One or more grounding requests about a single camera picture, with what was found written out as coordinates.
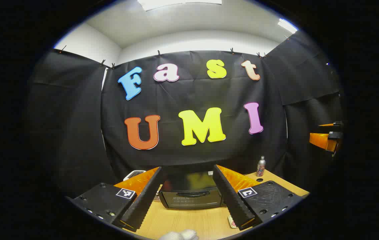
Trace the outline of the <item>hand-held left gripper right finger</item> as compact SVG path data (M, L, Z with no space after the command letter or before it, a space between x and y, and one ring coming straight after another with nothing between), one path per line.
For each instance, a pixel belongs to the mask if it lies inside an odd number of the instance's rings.
M220 165L213 179L239 230L274 220L304 200L309 192L265 170L262 181L255 173L243 175Z

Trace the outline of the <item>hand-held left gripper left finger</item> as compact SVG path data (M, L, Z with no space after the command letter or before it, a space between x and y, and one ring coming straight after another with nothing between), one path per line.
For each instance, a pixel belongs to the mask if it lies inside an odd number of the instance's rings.
M66 199L107 225L137 231L164 182L164 167L155 167L125 181L100 182Z

